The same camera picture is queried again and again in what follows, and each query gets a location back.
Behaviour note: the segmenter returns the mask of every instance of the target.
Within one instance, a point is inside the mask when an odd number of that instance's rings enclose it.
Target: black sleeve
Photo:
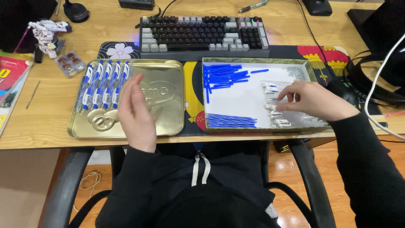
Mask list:
[[[337,167],[357,227],[405,227],[405,180],[366,114],[330,124],[337,140]]]
[[[145,227],[149,221],[155,153],[128,147],[121,172],[96,219],[96,228]]]

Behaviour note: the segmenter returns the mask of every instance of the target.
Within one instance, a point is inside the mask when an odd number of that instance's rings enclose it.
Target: mechanical keyboard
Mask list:
[[[139,34],[143,59],[200,61],[202,57],[270,55],[260,17],[143,16]]]

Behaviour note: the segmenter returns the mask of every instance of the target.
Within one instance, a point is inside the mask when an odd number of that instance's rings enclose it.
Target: black keycap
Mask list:
[[[184,52],[184,51],[208,51],[209,44],[171,44],[167,45],[167,50],[169,52]]]

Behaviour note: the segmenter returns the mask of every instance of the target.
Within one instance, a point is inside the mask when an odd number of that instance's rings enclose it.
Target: hand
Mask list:
[[[138,150],[154,153],[156,149],[156,126],[146,107],[145,96],[139,83],[143,73],[128,79],[119,98],[118,118],[128,144]]]
[[[353,105],[316,82],[294,82],[285,87],[277,99],[282,100],[285,96],[287,96],[289,103],[278,105],[277,111],[304,112],[331,122],[343,120],[359,113]]]

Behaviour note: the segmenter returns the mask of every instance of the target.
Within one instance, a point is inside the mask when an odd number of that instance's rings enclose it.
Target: robot figure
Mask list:
[[[54,37],[54,33],[72,31],[72,26],[68,22],[41,20],[40,22],[30,22],[28,25],[28,28],[33,28],[32,33],[38,39],[39,49],[48,54],[50,58],[56,58],[56,53],[65,45],[65,40]]]

